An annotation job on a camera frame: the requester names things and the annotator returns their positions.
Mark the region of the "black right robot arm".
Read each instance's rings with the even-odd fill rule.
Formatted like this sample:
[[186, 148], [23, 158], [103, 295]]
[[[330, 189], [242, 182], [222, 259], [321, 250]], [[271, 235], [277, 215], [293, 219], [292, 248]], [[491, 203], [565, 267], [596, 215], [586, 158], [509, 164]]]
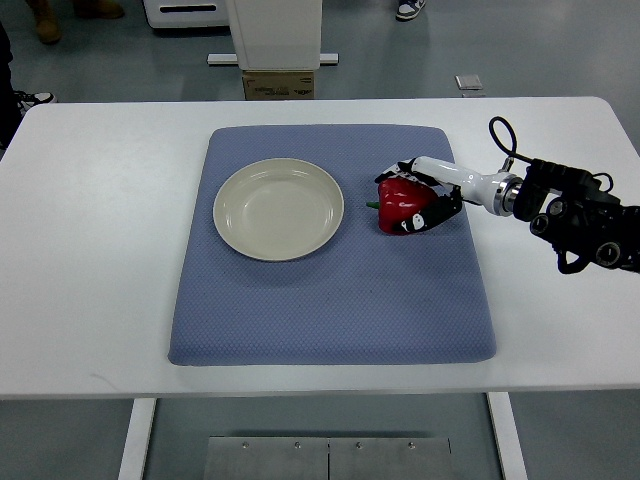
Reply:
[[527, 222], [533, 235], [552, 246], [560, 273], [579, 273], [589, 264], [639, 271], [639, 208], [611, 194], [611, 175], [519, 154], [515, 132], [503, 117], [489, 121], [489, 132], [507, 155], [503, 173], [516, 159], [528, 164], [524, 178], [511, 175], [497, 189], [497, 213]]

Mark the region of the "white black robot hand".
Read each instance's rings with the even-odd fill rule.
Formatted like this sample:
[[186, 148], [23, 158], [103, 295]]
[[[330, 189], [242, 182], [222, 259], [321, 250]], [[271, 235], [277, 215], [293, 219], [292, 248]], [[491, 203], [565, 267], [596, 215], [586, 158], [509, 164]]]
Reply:
[[375, 183], [378, 185], [383, 180], [396, 177], [429, 186], [438, 195], [411, 220], [400, 224], [407, 231], [406, 235], [430, 230], [446, 222], [461, 212], [465, 202], [482, 206], [497, 216], [509, 216], [522, 184], [519, 177], [508, 171], [483, 175], [428, 156], [392, 165], [375, 179]]

